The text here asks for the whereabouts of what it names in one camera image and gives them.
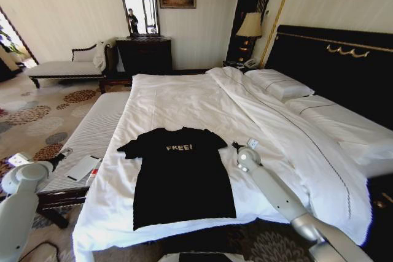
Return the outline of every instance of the person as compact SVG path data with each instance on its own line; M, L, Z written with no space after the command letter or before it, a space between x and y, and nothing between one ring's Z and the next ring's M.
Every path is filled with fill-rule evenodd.
M128 9L128 21L130 22L133 33L138 33L138 19L135 17L133 9Z

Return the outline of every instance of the telephone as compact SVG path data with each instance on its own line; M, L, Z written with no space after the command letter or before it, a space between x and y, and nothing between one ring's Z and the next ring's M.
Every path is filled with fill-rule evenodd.
M257 68L257 63L256 63L256 61L255 61L255 59L253 59L253 58L250 58L248 61L246 61L244 64L243 64L246 68L248 68L248 69L256 69Z

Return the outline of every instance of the cable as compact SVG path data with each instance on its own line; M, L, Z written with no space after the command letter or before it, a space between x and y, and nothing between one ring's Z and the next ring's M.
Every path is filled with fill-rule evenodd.
M44 245L44 244L51 245L53 248L56 249L56 260L57 260L57 262L60 262L60 259L59 259L59 252L60 252L59 247L58 247L57 245L55 245L55 244L49 242L49 241L41 242L40 244L36 245L36 246L35 246L34 248L32 248L25 256L23 256L23 257L19 260L19 262L21 262L23 259L25 259L32 251L36 250L38 247L40 247L40 246L42 246L42 245Z

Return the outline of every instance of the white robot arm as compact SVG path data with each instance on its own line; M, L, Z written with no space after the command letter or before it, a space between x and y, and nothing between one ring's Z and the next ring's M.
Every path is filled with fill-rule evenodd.
M15 167L2 179L2 189L12 195L0 203L0 262L18 261L36 214L36 191L70 152L66 149L51 160Z
M309 249L315 261L372 261L345 233L312 216L296 194L273 171L262 166L255 150L236 143L233 146L238 148L238 167L251 175L270 204L290 221L298 234L316 242Z

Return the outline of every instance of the white phone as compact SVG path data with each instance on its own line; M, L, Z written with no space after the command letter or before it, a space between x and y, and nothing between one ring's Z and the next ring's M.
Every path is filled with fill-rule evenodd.
M100 158L95 156L86 155L83 159L79 161L74 167L72 167L66 174L66 177L72 179L73 181L81 181L91 170L100 162Z

